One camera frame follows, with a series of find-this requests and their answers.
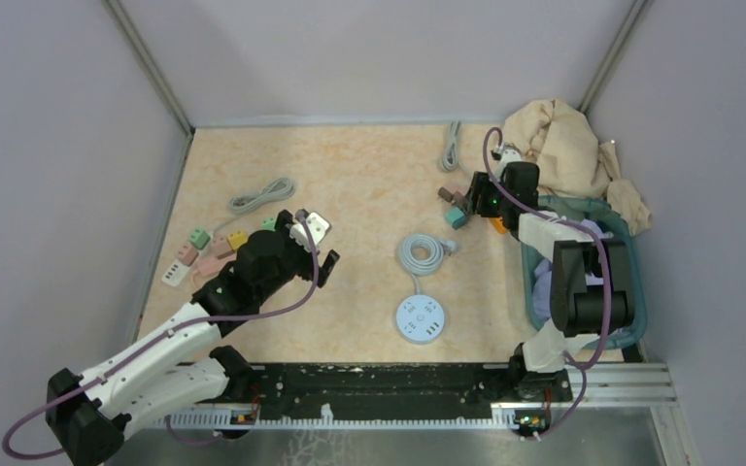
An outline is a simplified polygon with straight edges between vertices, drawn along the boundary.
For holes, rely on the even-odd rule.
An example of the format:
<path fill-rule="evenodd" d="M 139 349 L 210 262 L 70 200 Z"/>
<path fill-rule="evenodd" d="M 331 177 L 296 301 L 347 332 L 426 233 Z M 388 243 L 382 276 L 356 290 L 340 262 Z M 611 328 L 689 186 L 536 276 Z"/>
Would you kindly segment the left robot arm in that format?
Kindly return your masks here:
<path fill-rule="evenodd" d="M 281 211 L 167 321 L 109 359 L 75 373 L 62 369 L 47 385 L 45 421 L 75 465 L 99 465 L 159 418 L 199 401 L 245 399 L 250 364 L 219 342 L 264 316 L 261 307 L 294 279 L 323 287 L 340 256 L 318 260 L 331 224 L 316 212 Z"/>

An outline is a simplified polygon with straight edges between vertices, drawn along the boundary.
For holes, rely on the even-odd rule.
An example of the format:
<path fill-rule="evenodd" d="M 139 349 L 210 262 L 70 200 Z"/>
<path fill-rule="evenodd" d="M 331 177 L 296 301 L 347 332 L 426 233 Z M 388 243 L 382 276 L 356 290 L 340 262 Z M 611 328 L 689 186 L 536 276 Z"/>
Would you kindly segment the round blue socket hub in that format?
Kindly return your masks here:
<path fill-rule="evenodd" d="M 427 345 L 442 334 L 447 323 L 441 304 L 425 294 L 405 298 L 394 313 L 399 334 L 414 345 Z"/>

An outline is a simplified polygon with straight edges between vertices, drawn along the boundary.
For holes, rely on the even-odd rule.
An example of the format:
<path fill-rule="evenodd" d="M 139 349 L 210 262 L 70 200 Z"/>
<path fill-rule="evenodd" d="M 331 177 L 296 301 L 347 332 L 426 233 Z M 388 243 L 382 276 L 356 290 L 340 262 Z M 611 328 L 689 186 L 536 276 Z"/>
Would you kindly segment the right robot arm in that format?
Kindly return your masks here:
<path fill-rule="evenodd" d="M 499 177 L 475 172 L 465 194 L 469 214 L 499 219 L 551 263 L 550 318 L 521 344 L 516 357 L 522 364 L 508 374 L 509 389 L 521 400 L 534 399 L 546 386 L 545 373 L 574 364 L 588 345 L 595 351 L 582 366 L 592 367 L 610 335 L 635 319 L 625 243 L 540 206 L 538 175 L 532 163 L 511 162 Z"/>

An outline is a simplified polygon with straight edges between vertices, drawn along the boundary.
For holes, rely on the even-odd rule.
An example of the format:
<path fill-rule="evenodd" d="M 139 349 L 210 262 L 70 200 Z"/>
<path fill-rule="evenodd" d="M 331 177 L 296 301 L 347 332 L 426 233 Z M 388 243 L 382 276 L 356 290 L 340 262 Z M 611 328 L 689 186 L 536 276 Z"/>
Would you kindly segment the pink power strip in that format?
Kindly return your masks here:
<path fill-rule="evenodd" d="M 214 276 L 218 274 L 227 263 L 233 261 L 236 258 L 236 253 L 233 252 L 223 257 L 216 257 L 214 255 L 207 255 L 200 258 L 196 262 L 196 271 L 203 277 Z"/>

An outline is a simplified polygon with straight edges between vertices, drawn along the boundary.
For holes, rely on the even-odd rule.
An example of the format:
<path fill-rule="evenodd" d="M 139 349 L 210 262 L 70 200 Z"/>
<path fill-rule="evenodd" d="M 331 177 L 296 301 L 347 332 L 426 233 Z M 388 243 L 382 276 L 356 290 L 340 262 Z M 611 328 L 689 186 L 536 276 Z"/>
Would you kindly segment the orange power strip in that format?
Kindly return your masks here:
<path fill-rule="evenodd" d="M 503 219 L 501 216 L 490 217 L 489 223 L 492 225 L 493 229 L 499 235 L 505 235 L 509 232 L 509 230 L 504 226 Z"/>

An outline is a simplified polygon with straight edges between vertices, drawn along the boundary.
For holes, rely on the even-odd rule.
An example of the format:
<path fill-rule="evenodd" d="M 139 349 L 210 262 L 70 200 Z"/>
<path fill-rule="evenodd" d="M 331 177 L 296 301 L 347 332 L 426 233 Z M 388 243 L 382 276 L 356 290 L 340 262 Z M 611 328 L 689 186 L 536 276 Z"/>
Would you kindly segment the pink plug adapter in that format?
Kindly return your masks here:
<path fill-rule="evenodd" d="M 458 183 L 445 183 L 437 190 L 439 198 L 448 203 L 454 202 L 454 197 L 459 193 L 460 186 Z"/>
<path fill-rule="evenodd" d="M 454 204 L 456 206 L 459 206 L 460 208 L 462 208 L 463 206 L 466 206 L 468 204 L 467 190 L 462 191 L 461 189 L 457 189 L 455 193 L 453 194 L 453 200 L 454 200 Z"/>

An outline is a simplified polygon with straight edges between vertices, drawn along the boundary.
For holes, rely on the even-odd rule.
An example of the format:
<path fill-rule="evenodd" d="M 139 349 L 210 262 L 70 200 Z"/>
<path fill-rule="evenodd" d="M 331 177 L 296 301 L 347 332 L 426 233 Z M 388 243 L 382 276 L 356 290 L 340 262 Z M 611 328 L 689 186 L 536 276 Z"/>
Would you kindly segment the teal plug adapter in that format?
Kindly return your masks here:
<path fill-rule="evenodd" d="M 445 221 L 454 230 L 459 230 L 467 224 L 468 215 L 460 208 L 453 207 L 444 214 Z"/>

